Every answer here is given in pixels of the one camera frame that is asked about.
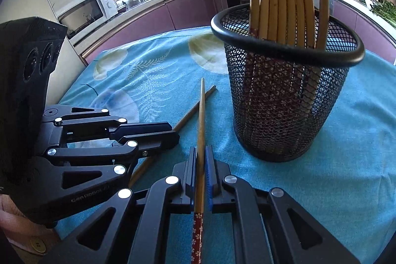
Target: green vegetable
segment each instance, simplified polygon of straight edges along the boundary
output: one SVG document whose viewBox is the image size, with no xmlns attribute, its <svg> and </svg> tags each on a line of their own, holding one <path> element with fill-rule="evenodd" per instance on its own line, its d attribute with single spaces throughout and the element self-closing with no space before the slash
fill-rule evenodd
<svg viewBox="0 0 396 264">
<path fill-rule="evenodd" d="M 388 0 L 376 2 L 371 5 L 371 11 L 396 28 L 396 6 L 392 2 Z"/>
</svg>

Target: wire mesh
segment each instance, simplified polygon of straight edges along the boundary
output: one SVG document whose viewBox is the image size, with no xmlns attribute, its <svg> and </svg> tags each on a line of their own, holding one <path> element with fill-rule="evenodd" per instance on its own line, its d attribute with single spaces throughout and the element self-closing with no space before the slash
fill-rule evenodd
<svg viewBox="0 0 396 264">
<path fill-rule="evenodd" d="M 248 36 L 249 8 L 229 12 L 221 25 Z M 306 152 L 333 108 L 349 68 L 318 68 L 229 44 L 224 47 L 234 130 L 243 147 L 274 162 L 289 161 Z M 326 51 L 355 49 L 354 37 L 330 17 Z"/>
</svg>

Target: black mesh basket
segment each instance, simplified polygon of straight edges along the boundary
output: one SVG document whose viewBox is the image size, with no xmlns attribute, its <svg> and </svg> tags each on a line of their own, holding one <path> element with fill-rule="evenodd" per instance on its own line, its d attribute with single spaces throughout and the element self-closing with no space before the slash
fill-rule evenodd
<svg viewBox="0 0 396 264">
<path fill-rule="evenodd" d="M 224 42 L 239 142 L 267 161 L 301 156 L 326 121 L 349 67 L 364 57 L 359 36 L 330 17 L 326 50 L 260 40 L 248 35 L 248 4 L 218 13 L 211 27 Z"/>
</svg>

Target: triangular cutout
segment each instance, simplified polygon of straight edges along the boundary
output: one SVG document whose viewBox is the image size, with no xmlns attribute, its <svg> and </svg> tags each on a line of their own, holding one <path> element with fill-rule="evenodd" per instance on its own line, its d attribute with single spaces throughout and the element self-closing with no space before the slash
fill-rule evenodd
<svg viewBox="0 0 396 264">
<path fill-rule="evenodd" d="M 72 108 L 72 113 L 78 113 L 78 112 L 92 112 L 94 109 L 89 109 L 89 108 Z"/>
<path fill-rule="evenodd" d="M 116 209 L 114 207 L 109 208 L 89 229 L 78 237 L 77 241 L 81 245 L 98 251 L 115 213 Z"/>
<path fill-rule="evenodd" d="M 308 223 L 296 211 L 289 208 L 288 214 L 292 221 L 294 230 L 297 233 L 302 249 L 307 250 L 323 242 L 322 236 L 314 231 L 314 229 L 308 225 Z"/>
<path fill-rule="evenodd" d="M 102 176 L 101 171 L 64 172 L 62 177 L 62 188 L 68 189 L 99 178 L 100 176 Z"/>
</svg>

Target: button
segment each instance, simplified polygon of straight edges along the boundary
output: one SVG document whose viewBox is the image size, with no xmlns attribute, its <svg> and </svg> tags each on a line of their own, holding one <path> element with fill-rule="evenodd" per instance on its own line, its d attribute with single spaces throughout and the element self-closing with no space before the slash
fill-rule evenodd
<svg viewBox="0 0 396 264">
<path fill-rule="evenodd" d="M 38 238 L 38 237 L 32 237 L 30 239 L 30 244 L 32 245 L 32 247 L 34 248 L 34 250 L 38 253 L 45 253 L 47 251 L 46 245 L 44 244 L 44 242 Z"/>
</svg>

